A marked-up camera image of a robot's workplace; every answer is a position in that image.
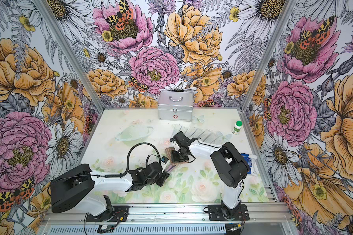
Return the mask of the white tube purple cap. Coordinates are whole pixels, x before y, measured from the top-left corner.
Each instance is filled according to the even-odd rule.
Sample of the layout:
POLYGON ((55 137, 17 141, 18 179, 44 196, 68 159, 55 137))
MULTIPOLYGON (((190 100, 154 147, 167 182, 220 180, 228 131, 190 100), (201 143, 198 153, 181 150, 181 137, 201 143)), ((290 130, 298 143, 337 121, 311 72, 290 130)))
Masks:
POLYGON ((195 135, 196 131, 198 131, 198 130, 199 129, 196 128, 196 127, 190 127, 188 129, 188 134, 187 134, 188 138, 193 138, 193 136, 195 135))
POLYGON ((200 135, 200 138, 202 139, 202 141, 204 142, 208 142, 207 139, 214 134, 212 131, 206 129, 202 135, 200 135))

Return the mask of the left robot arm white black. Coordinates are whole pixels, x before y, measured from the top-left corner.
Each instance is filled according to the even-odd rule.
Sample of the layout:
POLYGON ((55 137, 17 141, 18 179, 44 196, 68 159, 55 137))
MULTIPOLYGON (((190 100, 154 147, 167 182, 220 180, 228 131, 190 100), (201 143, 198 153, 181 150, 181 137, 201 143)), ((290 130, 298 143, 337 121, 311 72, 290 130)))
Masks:
POLYGON ((99 220, 109 220, 114 208, 109 196, 98 195, 99 192, 128 193, 152 184, 161 187, 170 175, 165 170, 169 165, 169 159, 163 156, 146 167, 128 171, 125 176, 109 177, 108 173, 92 170, 89 164, 81 164, 52 180, 51 210, 62 213, 74 209, 99 220))

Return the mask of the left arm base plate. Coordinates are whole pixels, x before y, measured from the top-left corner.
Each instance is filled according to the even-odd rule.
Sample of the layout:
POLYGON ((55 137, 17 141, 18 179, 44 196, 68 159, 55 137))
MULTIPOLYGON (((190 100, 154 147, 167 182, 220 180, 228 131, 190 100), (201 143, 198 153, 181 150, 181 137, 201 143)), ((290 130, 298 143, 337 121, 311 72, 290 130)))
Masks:
POLYGON ((86 222, 126 222, 129 206, 112 206, 97 216, 88 214, 86 222))

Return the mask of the white tube dark blue cap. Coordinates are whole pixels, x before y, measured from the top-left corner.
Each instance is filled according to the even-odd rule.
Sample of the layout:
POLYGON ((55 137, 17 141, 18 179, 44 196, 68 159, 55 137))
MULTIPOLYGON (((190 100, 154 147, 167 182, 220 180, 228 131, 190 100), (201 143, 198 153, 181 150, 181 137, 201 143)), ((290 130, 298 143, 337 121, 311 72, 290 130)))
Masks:
POLYGON ((206 139, 206 142, 209 144, 219 143, 221 141, 221 137, 216 135, 215 133, 211 133, 209 137, 206 139))

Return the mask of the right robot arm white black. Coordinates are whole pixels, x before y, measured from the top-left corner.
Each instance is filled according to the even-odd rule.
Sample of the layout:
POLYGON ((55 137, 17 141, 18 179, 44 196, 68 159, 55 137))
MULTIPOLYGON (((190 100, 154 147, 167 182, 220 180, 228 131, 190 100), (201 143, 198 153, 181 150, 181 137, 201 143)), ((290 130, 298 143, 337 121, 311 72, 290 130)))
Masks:
POLYGON ((168 158, 174 164, 193 163, 198 158, 209 158, 221 181, 225 192, 218 212, 225 220, 244 220, 244 206, 240 195, 244 189, 244 179, 250 167, 236 147, 226 142, 223 145, 208 144, 199 138, 189 139, 183 132, 176 133, 171 139, 168 158))

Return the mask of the brown striped towel cloth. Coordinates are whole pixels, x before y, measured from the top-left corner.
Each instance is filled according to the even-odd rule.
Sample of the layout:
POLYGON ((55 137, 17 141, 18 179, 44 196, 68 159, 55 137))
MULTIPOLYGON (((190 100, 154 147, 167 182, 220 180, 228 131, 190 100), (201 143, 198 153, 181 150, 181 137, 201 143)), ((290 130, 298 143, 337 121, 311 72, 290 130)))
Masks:
POLYGON ((181 147, 175 150, 174 147, 165 149, 166 157, 171 161, 171 165, 181 165, 190 162, 191 153, 188 148, 181 147))

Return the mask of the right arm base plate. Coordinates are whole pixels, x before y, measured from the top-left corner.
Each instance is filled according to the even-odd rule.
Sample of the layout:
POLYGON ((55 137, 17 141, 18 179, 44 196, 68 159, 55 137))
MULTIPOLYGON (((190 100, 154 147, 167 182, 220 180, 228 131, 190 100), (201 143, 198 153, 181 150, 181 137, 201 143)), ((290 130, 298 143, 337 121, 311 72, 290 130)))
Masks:
POLYGON ((210 221, 248 221, 249 210, 246 205, 238 204, 234 209, 226 205, 208 205, 208 216, 210 221))

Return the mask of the white tube black cap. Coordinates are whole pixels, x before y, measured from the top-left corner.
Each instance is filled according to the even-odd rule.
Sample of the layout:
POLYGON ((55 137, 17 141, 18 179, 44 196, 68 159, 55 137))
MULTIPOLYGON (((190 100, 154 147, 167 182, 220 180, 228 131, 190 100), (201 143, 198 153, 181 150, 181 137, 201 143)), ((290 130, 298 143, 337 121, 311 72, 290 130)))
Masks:
POLYGON ((201 135, 204 134, 206 130, 205 129, 196 129, 196 132, 194 134, 194 138, 199 138, 201 135))

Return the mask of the purple metallic tube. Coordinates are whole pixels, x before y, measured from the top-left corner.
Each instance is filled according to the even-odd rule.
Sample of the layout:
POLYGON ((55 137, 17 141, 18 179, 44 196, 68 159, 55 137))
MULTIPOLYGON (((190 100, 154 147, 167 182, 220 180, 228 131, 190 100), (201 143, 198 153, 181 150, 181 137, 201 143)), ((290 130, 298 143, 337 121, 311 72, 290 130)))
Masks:
POLYGON ((168 174, 170 174, 173 170, 175 170, 178 167, 178 165, 175 164, 169 164, 166 166, 166 168, 164 169, 164 171, 168 174))

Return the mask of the white tube teal cap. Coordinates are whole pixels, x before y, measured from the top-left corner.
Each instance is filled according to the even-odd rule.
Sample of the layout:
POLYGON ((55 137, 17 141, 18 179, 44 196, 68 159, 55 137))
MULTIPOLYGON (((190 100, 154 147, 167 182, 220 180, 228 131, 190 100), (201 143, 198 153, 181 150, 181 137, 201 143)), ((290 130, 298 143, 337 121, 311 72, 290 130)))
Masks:
POLYGON ((172 136, 174 136, 175 134, 177 134, 180 130, 181 130, 181 128, 182 128, 182 125, 180 125, 180 124, 173 124, 173 133, 172 133, 172 136))

